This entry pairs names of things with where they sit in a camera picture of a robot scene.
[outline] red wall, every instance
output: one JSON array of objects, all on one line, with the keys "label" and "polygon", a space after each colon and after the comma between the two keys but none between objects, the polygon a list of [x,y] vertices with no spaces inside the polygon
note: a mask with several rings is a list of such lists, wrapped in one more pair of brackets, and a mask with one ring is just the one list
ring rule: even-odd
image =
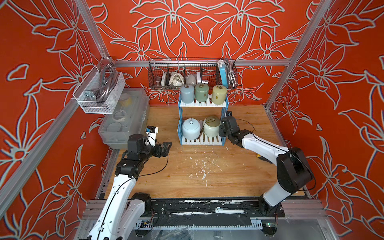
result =
[{"label": "red wall", "polygon": [[108,160],[108,146],[95,128],[97,117],[76,110],[2,218],[0,238],[74,237]]},{"label": "red wall", "polygon": [[[288,59],[318,1],[87,0],[110,55],[150,58]],[[232,104],[264,104],[282,66],[238,68]],[[151,105],[176,104],[178,91],[148,88],[146,68],[122,68],[127,84],[144,87]]]},{"label": "red wall", "polygon": [[382,1],[333,1],[271,110],[343,239],[384,238],[383,13]]},{"label": "red wall", "polygon": [[[100,60],[71,0],[0,1],[0,187]],[[78,108],[0,221],[1,239],[74,236],[108,146],[100,114]]]}]

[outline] black wire basket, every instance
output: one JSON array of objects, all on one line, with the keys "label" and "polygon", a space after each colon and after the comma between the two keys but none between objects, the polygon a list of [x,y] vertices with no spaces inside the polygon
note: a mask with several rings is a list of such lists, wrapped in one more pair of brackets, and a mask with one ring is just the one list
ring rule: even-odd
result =
[{"label": "black wire basket", "polygon": [[[148,82],[151,89],[180,89],[179,86],[168,86],[172,72],[180,73],[185,79],[190,74],[200,74],[201,82],[206,83],[209,89],[215,85],[223,85],[220,70],[215,60],[171,60],[170,58],[150,59],[148,67]],[[227,72],[228,85],[224,85],[227,89],[237,87],[237,68],[235,60],[230,60],[232,70]],[[165,86],[156,85],[156,77],[163,77],[165,73]]]}]

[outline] jar lid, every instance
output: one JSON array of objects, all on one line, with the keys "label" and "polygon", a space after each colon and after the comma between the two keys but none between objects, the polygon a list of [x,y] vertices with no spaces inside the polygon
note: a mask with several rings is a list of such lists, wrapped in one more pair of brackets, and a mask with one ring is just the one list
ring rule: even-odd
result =
[{"label": "jar lid", "polygon": [[195,89],[198,92],[206,92],[209,90],[209,86],[205,83],[198,83],[196,84]]},{"label": "jar lid", "polygon": [[205,123],[210,127],[217,127],[220,125],[220,118],[216,116],[209,116],[205,119]]},{"label": "jar lid", "polygon": [[225,94],[225,93],[227,93],[227,89],[223,85],[216,85],[216,86],[214,86],[212,91],[217,93],[217,94]]},{"label": "jar lid", "polygon": [[199,126],[200,126],[200,123],[194,118],[188,118],[183,123],[183,129],[190,130],[190,131],[198,129]]},{"label": "jar lid", "polygon": [[180,91],[182,91],[183,93],[192,93],[195,91],[195,88],[192,85],[185,84],[181,86]]}]

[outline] black cable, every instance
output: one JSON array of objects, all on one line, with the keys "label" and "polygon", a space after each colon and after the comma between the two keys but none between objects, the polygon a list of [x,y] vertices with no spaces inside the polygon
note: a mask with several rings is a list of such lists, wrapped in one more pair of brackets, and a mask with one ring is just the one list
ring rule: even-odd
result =
[{"label": "black cable", "polygon": [[[122,184],[120,185],[120,187],[116,190],[116,192],[119,191],[119,189],[120,189],[125,183],[127,183],[128,181],[130,181],[130,180],[132,180],[132,179],[136,179],[136,180],[137,180],[139,177],[143,177],[143,176],[148,176],[148,175],[156,174],[156,173],[161,172],[161,171],[164,170],[164,168],[168,165],[168,161],[169,161],[169,152],[168,152],[168,149],[167,149],[166,147],[163,146],[163,144],[161,144],[161,143],[159,143],[159,144],[160,144],[163,148],[165,148],[165,149],[167,150],[167,163],[166,163],[166,165],[165,165],[161,170],[159,170],[159,171],[157,171],[157,172],[150,173],[150,174],[144,174],[144,175],[140,175],[140,176],[137,176],[137,177],[133,177],[133,178],[128,179],[127,181],[125,181],[124,183],[122,183]],[[105,212],[104,219],[103,219],[103,222],[101,223],[101,226],[104,225],[105,217],[107,216],[109,207],[111,206],[111,203],[112,203],[113,198],[115,197],[115,195],[116,195],[116,193],[113,194],[112,199],[111,199],[111,201],[109,202],[109,205],[108,205],[107,211]],[[100,233],[101,233],[101,230],[99,231],[99,234],[97,235],[97,240],[99,240]]]},{"label": "black cable", "polygon": [[153,223],[153,224],[152,224],[152,227],[151,227],[145,234],[143,234],[143,235],[138,235],[138,234],[137,234],[137,231],[140,229],[140,228],[138,228],[137,230],[135,230],[136,237],[144,237],[145,235],[149,234],[149,232],[151,232],[152,229],[153,229],[154,227],[155,227],[155,223]]},{"label": "black cable", "polygon": [[[244,121],[244,122],[247,122],[247,123],[249,123],[251,126],[252,126],[252,128],[253,128],[253,131],[255,130],[255,127],[252,125],[252,123],[250,123],[250,122],[248,122],[248,121],[246,121],[246,120],[243,120],[243,119],[239,119],[239,118],[236,118],[236,120],[241,120],[241,121]],[[276,147],[276,146],[274,146],[274,145],[272,145],[272,144],[269,144],[269,143],[267,143],[267,142],[264,142],[263,140],[261,140],[260,138],[257,138],[256,136],[255,136],[255,134],[253,133],[253,131],[252,131],[252,135],[258,140],[258,141],[260,141],[260,142],[263,142],[263,143],[265,143],[265,144],[267,144],[267,145],[270,145],[270,146],[272,146],[272,147],[275,147],[275,148],[277,148],[277,149],[279,149],[279,150],[282,150],[282,151],[284,151],[284,152],[288,152],[289,154],[291,154],[292,156],[294,156],[297,160],[299,160],[300,162],[301,162],[301,164],[303,165],[303,166],[305,166],[307,169],[308,169],[308,171],[309,171],[309,173],[311,174],[311,177],[313,178],[313,180],[314,180],[314,186],[313,187],[311,187],[310,189],[299,189],[299,190],[297,190],[297,191],[309,191],[309,190],[312,190],[312,189],[314,189],[315,187],[316,187],[316,178],[315,178],[315,176],[314,176],[314,174],[313,174],[313,172],[312,172],[312,170],[311,169],[309,169],[298,157],[296,157],[294,154],[292,154],[292,153],[290,153],[289,151],[285,151],[284,149],[280,149],[280,148],[278,148],[278,147]]]}]

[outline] sage green canister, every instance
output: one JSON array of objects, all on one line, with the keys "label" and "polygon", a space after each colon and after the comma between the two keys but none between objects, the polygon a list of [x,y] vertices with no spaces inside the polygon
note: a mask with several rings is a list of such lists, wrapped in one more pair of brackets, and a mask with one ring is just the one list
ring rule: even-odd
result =
[{"label": "sage green canister", "polygon": [[209,87],[205,83],[198,83],[195,86],[195,99],[198,102],[205,102],[208,99]]}]

